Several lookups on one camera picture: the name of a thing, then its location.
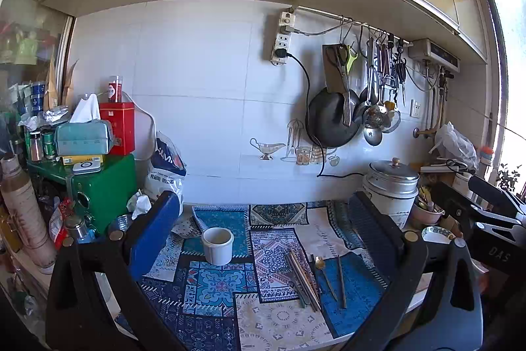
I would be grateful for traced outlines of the steel ladle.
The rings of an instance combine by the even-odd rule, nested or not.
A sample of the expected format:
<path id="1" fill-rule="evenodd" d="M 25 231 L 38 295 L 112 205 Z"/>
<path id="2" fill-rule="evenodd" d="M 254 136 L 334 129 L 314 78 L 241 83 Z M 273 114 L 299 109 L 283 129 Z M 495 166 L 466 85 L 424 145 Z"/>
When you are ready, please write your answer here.
<path id="1" fill-rule="evenodd" d="M 374 65 L 373 65 L 373 38 L 367 41 L 367 65 L 368 65 L 368 80 L 367 80 L 367 102 L 366 110 L 362 115 L 364 122 L 364 138 L 371 146 L 378 146 L 382 142 L 382 132 L 376 122 L 375 109 L 372 109 L 373 102 L 373 82 L 374 82 Z"/>

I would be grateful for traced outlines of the green metal box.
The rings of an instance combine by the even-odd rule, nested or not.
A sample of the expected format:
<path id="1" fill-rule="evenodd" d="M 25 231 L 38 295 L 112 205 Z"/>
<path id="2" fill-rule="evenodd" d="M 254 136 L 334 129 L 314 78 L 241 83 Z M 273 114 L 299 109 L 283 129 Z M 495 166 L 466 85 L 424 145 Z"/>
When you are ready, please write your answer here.
<path id="1" fill-rule="evenodd" d="M 75 201 L 75 212 L 100 235 L 118 216 L 124 215 L 129 199 L 138 190 L 134 156 L 108 156 L 99 172 L 74 175 L 61 162 L 29 162 L 30 175 L 43 178 Z"/>

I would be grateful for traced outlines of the pink bowl with utensils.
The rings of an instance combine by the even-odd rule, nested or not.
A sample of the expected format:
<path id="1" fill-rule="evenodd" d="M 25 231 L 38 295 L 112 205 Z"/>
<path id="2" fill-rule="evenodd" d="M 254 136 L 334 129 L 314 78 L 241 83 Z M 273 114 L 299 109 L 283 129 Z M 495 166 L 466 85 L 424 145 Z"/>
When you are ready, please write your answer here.
<path id="1" fill-rule="evenodd" d="M 432 201 L 431 190 L 420 186 L 411 209 L 409 220 L 414 226 L 438 224 L 445 211 Z"/>

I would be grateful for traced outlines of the white power strip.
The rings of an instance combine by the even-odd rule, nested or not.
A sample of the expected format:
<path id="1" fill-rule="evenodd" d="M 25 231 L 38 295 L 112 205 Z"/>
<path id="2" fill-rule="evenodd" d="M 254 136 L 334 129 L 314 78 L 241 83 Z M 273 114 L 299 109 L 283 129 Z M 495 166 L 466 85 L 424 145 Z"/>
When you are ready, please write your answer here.
<path id="1" fill-rule="evenodd" d="M 296 16 L 290 9 L 282 11 L 279 15 L 275 41 L 270 54 L 270 62 L 274 66 L 281 66 L 287 62 L 287 55 L 283 54 L 283 50 L 287 52 L 290 48 L 295 20 Z"/>

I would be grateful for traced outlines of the patterned blue patchwork mat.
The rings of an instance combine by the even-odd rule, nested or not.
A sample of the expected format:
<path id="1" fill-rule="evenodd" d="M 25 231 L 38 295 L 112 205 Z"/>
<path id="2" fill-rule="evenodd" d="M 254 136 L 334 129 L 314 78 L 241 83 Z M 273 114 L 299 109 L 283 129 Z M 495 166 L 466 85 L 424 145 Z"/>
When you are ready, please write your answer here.
<path id="1" fill-rule="evenodd" d="M 295 350 L 354 333 L 388 283 L 375 270 L 342 200 L 277 205 L 195 206 L 178 221 L 140 287 L 165 325 L 190 350 Z M 202 234 L 234 235 L 233 257 L 206 261 Z M 321 310 L 302 308 L 285 255 L 303 249 Z M 347 309 L 342 308 L 337 256 Z M 315 266 L 323 258 L 338 301 Z"/>

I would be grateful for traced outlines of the white ceramic utensil cup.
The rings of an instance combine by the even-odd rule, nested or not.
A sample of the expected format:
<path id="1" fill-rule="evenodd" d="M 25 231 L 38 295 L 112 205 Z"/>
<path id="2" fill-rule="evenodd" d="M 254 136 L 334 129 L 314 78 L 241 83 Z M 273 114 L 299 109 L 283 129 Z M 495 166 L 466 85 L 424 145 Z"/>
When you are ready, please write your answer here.
<path id="1" fill-rule="evenodd" d="M 202 234 L 203 251 L 209 264 L 229 264 L 233 257 L 234 235 L 227 228 L 212 227 Z"/>

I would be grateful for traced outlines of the orange wooden chopstick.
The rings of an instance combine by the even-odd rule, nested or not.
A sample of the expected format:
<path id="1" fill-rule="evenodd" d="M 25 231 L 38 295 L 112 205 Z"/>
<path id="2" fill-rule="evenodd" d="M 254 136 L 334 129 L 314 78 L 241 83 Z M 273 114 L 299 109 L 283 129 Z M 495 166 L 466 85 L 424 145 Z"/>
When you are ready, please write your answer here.
<path id="1" fill-rule="evenodd" d="M 317 296 L 316 282 L 313 280 L 312 272 L 308 267 L 308 262 L 302 255 L 298 255 L 294 249 L 289 250 L 290 259 L 293 264 L 294 273 L 296 273 L 299 283 L 308 299 L 317 311 L 321 310 L 319 297 Z"/>

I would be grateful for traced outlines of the reddish brown chopstick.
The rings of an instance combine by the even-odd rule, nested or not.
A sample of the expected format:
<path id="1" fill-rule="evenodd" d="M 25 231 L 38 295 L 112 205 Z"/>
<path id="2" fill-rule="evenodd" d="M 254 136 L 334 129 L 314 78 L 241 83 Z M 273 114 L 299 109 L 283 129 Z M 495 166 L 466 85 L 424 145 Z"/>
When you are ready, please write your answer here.
<path id="1" fill-rule="evenodd" d="M 321 305 L 321 302 L 320 302 L 320 295 L 319 295 L 319 288 L 318 288 L 318 285 L 317 285 L 316 276 L 315 276 L 315 274 L 313 273 L 310 264 L 308 263 L 308 259 L 306 258 L 303 249 L 295 250 L 294 253 L 295 253 L 296 257 L 298 258 L 299 263 L 300 263 L 302 269 L 303 269 L 304 272 L 307 274 L 308 279 L 309 279 L 309 281 L 310 281 L 310 283 L 311 283 L 313 289 L 314 289 L 315 292 L 317 293 L 317 298 L 318 298 L 319 303 L 320 303 L 320 305 Z"/>
<path id="2" fill-rule="evenodd" d="M 319 300 L 317 298 L 317 293 L 313 289 L 313 287 L 312 287 L 312 285 L 311 285 L 311 283 L 310 283 L 310 281 L 308 279 L 307 274 L 302 269 L 298 258 L 296 257 L 295 253 L 292 250 L 289 251 L 289 255 L 291 257 L 291 260 L 293 261 L 294 270 L 296 271 L 296 273 L 297 273 L 297 275 L 299 277 L 299 281 L 301 282 L 305 292 L 308 294 L 312 306 L 317 311 L 320 311 L 321 310 L 321 306 L 320 306 Z"/>

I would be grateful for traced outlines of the white water heater box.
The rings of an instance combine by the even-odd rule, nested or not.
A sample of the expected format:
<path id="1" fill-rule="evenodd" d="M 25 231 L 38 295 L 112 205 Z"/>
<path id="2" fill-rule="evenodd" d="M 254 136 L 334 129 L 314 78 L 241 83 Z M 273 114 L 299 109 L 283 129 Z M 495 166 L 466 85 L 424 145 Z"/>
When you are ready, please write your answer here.
<path id="1" fill-rule="evenodd" d="M 451 72 L 460 72 L 460 59 L 429 38 L 413 41 L 408 47 L 408 55 L 413 60 L 434 62 Z"/>

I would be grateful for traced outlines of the white wall socket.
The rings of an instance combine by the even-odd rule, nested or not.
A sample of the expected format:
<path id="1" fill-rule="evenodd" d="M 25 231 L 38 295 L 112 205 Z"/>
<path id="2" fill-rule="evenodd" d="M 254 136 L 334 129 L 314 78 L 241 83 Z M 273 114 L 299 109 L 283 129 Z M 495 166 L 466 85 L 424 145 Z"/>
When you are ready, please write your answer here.
<path id="1" fill-rule="evenodd" d="M 410 117 L 413 118 L 420 118 L 422 112 L 422 105 L 420 102 L 417 102 L 416 100 L 411 101 L 411 107 L 410 107 Z"/>

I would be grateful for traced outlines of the patterned ceramic plate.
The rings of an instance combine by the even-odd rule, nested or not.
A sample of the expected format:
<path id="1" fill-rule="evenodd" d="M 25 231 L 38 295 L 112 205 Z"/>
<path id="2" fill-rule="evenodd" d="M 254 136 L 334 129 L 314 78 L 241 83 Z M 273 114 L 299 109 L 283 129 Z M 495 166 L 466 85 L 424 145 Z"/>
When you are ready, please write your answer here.
<path id="1" fill-rule="evenodd" d="M 437 225 L 424 228 L 421 232 L 421 236 L 426 242 L 446 245 L 451 243 L 452 240 L 456 239 L 455 234 L 450 230 Z"/>

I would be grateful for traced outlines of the teal tissue box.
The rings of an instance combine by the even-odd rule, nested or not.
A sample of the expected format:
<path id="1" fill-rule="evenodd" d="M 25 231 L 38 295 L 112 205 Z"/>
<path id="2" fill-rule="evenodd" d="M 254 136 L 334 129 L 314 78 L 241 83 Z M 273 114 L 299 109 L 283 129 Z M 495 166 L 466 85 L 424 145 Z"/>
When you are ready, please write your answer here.
<path id="1" fill-rule="evenodd" d="M 110 153 L 114 136 L 110 122 L 101 118 L 96 94 L 81 99 L 71 120 L 56 127 L 54 143 L 61 157 Z"/>

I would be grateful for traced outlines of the white chopstick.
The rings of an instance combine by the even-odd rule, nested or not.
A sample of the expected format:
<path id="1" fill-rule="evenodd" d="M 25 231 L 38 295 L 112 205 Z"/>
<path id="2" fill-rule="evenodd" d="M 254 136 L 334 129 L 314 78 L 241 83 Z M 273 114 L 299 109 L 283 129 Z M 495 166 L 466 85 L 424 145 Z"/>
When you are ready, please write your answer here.
<path id="1" fill-rule="evenodd" d="M 295 257 L 295 254 L 293 252 L 289 252 L 287 254 L 287 260 L 292 267 L 293 275 L 295 278 L 295 281 L 297 283 L 297 288 L 299 289 L 299 294 L 301 296 L 301 299 L 304 301 L 306 305 L 310 305 L 312 309 L 317 312 L 317 301 L 315 298 L 315 295 L 313 294 L 308 279 L 305 276 L 305 273 L 301 269 L 299 262 L 297 258 Z"/>

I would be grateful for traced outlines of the black wok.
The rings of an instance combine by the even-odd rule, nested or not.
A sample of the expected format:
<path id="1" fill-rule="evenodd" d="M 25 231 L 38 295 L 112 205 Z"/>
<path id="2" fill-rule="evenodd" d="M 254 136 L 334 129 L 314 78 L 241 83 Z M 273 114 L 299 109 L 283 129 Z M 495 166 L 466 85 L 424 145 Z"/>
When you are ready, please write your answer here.
<path id="1" fill-rule="evenodd" d="M 343 124 L 343 102 L 341 93 L 329 93 L 325 87 L 308 103 L 305 121 L 308 137 L 314 145 L 339 148 L 357 134 L 360 128 L 357 122 L 349 126 Z"/>

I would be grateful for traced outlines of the dark green chopstick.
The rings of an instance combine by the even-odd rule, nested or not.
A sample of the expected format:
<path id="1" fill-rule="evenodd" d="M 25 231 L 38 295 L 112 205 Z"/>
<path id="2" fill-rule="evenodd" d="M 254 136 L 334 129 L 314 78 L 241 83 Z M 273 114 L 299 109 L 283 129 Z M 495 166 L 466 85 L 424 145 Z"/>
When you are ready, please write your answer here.
<path id="1" fill-rule="evenodd" d="M 311 304 L 310 298 L 308 294 L 305 292 L 301 282 L 299 281 L 299 277 L 296 271 L 294 270 L 293 261 L 291 260 L 291 257 L 289 254 L 285 255 L 285 260 L 290 267 L 290 270 L 291 270 L 290 277 L 293 282 L 293 287 L 296 289 L 296 293 L 299 296 L 299 300 L 300 300 L 302 307 L 311 307 L 312 304 Z"/>

